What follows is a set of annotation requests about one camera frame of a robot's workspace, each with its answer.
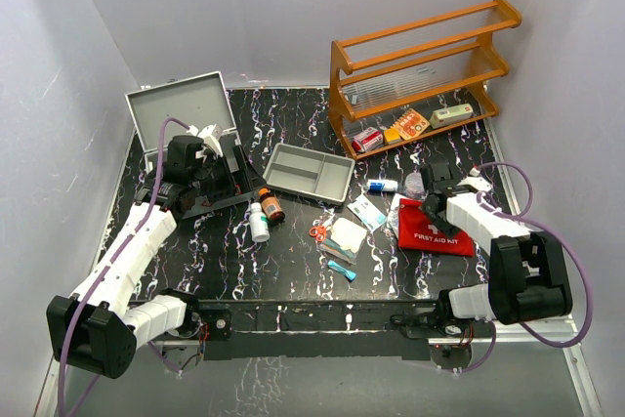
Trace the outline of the red first aid pouch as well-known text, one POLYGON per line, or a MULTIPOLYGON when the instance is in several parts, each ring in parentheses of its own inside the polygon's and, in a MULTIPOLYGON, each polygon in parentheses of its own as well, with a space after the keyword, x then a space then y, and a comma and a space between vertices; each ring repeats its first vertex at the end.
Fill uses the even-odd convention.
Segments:
POLYGON ((398 247, 452 256, 473 257, 475 245, 463 231, 448 236, 421 211, 422 203, 402 198, 398 206, 398 247))

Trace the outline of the bag of cotton pads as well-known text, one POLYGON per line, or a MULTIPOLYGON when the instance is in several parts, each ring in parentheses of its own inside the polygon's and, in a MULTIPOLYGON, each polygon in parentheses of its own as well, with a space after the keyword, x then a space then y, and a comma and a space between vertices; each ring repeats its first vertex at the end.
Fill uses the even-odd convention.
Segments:
POLYGON ((367 234, 367 229, 360 225, 346 218, 338 218, 329 228, 325 239, 320 242, 319 248, 327 254, 354 265, 367 234))

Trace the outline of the white blue mask packet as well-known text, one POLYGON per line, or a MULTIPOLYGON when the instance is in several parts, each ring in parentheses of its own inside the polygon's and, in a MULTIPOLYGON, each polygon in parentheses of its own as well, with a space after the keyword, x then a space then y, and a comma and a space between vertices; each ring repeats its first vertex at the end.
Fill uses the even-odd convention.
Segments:
POLYGON ((387 220, 383 214, 364 194, 359 195, 348 204, 348 209, 358 217, 362 224, 371 232, 380 228, 387 220))

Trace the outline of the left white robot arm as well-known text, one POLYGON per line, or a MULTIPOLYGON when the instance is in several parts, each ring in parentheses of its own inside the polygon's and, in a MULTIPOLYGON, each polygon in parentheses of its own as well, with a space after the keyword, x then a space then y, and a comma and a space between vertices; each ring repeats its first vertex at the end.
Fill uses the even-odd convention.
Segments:
POLYGON ((135 308, 131 297, 161 245, 181 220, 197 215, 197 205, 234 205, 261 181, 237 134, 173 137, 94 270, 69 296, 50 302, 46 318, 55 360, 115 379, 138 348, 159 336, 195 335, 202 315, 194 295, 166 288, 135 308))

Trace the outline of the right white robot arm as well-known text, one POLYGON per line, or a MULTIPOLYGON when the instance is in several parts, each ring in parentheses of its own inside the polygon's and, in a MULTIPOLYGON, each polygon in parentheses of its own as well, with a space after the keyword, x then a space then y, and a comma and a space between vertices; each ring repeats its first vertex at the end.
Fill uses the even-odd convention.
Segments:
POLYGON ((544 231, 507 218, 488 204, 491 184, 479 172, 461 178, 445 162, 419 169, 426 198, 421 212, 443 235, 465 233, 488 257, 485 284, 438 294, 428 321, 455 336, 470 321, 503 324, 566 316, 573 302, 563 244, 544 231))

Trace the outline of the orange handled scissors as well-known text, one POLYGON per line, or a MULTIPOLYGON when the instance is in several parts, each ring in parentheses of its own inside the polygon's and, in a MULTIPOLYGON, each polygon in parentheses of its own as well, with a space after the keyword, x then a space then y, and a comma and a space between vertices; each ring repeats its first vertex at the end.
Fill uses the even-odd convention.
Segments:
POLYGON ((330 231, 333 225, 334 219, 335 219, 335 216, 332 215, 327 220, 313 225, 309 229, 309 236, 313 238, 316 242, 324 241, 326 237, 328 236, 328 232, 330 231))

